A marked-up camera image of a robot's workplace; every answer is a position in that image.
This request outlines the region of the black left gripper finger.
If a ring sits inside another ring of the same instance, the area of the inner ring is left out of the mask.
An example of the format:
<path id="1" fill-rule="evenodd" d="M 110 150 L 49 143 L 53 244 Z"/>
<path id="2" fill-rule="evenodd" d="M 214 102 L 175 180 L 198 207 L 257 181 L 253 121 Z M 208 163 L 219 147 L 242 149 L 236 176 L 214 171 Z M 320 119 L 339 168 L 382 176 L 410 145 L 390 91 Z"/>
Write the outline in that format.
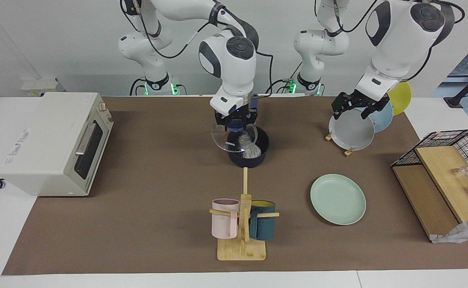
<path id="1" fill-rule="evenodd" d="M 347 111 L 347 93 L 339 93 L 335 100 L 332 102 L 333 117 L 335 120 L 338 120 L 340 115 Z"/>
<path id="2" fill-rule="evenodd" d="M 361 118 L 367 119 L 374 112 L 381 112 L 386 106 L 390 106 L 389 101 L 378 101 L 372 104 L 368 104 L 367 107 L 363 108 L 361 112 Z"/>

